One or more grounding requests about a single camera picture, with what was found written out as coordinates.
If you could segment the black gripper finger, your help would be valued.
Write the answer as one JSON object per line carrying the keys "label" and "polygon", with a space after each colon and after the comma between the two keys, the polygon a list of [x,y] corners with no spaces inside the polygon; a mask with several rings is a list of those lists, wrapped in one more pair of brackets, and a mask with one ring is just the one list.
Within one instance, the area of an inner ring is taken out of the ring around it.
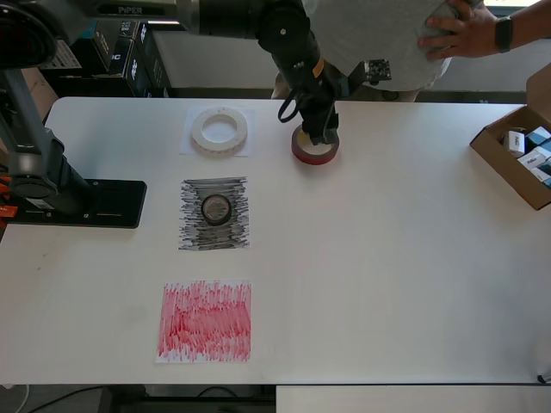
{"label": "black gripper finger", "polygon": [[308,136],[313,145],[324,143],[324,123],[315,120],[304,120],[302,122],[302,131]]}
{"label": "black gripper finger", "polygon": [[337,133],[338,126],[338,114],[330,114],[325,122],[323,130],[323,138],[325,143],[337,143],[339,141]]}

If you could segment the person left hand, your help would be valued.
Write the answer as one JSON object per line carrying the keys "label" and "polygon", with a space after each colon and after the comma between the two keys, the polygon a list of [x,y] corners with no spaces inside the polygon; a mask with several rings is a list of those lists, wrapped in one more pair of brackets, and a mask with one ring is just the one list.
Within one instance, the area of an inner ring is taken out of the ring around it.
{"label": "person left hand", "polygon": [[468,1],[449,1],[457,17],[431,16],[426,24],[446,32],[440,36],[425,37],[418,46],[430,60],[453,57],[481,58],[496,54],[495,31],[498,18],[486,6],[473,8]]}

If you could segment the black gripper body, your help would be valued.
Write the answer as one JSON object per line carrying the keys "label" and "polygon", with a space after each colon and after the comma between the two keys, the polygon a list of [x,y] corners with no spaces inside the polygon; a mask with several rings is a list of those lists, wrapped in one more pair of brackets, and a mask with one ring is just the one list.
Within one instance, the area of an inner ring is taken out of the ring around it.
{"label": "black gripper body", "polygon": [[296,90],[294,97],[302,117],[304,129],[338,129],[339,117],[335,101],[349,95],[346,77],[330,77],[322,80],[316,91],[305,88]]}

